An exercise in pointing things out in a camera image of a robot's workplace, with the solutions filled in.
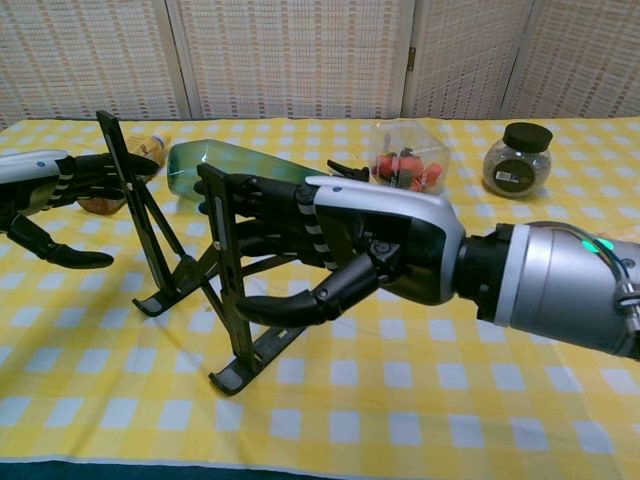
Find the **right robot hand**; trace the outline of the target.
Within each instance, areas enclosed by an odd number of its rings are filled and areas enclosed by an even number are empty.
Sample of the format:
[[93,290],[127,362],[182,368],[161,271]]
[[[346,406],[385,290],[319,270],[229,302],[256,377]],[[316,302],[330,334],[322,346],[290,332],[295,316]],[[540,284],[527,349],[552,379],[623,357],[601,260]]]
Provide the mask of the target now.
[[464,227],[448,201],[338,176],[299,183],[226,174],[227,199],[244,217],[237,234],[244,256],[293,255],[325,268],[313,289],[289,297],[248,296],[247,320],[301,327],[340,317],[378,289],[423,305],[454,294]]

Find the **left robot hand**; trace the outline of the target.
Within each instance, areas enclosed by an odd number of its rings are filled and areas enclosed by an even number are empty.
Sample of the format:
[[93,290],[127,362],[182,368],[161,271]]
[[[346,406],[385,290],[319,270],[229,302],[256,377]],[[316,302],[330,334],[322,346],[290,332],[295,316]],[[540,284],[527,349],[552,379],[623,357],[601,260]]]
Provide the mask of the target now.
[[113,263],[108,254],[55,242],[29,219],[40,211],[93,198],[124,198],[108,153],[74,157],[64,150],[35,150],[1,157],[1,233],[41,260],[69,269]]

